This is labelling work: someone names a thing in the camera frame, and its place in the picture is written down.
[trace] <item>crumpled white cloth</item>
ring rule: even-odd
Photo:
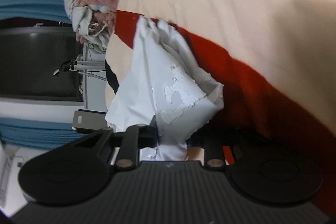
[[[201,69],[188,44],[167,22],[141,16],[132,66],[105,119],[117,131],[149,124],[155,115],[159,146],[155,160],[184,160],[185,141],[223,108],[222,84]]]
[[[75,0],[64,0],[64,9],[68,18],[72,22],[72,29],[74,32],[78,32],[86,40],[92,44],[98,45],[100,48],[107,48],[110,40],[108,32],[103,32],[108,26],[107,24],[95,35],[89,35],[89,24],[92,20],[92,13],[94,10],[100,10],[102,12],[108,12],[109,8],[104,5],[89,5],[83,7],[77,7]]]

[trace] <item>pile of laundry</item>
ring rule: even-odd
[[[72,21],[76,40],[96,45],[105,52],[113,33],[118,0],[64,0],[64,8]]]

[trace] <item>cable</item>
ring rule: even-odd
[[[86,47],[87,47],[87,50],[89,51],[89,54],[90,54],[90,61],[92,61],[91,51],[90,51],[90,48],[89,48],[88,44],[86,44]]]
[[[91,77],[94,77],[94,78],[97,78],[97,79],[100,79],[100,80],[103,80],[103,81],[106,81],[106,82],[107,82],[107,79],[106,79],[106,78],[104,78],[104,77],[100,77],[100,76],[98,76],[98,75],[94,75],[94,74],[91,74],[91,73],[88,73],[88,72],[84,72],[84,71],[79,71],[78,73],[81,74],[81,75],[91,76]]]

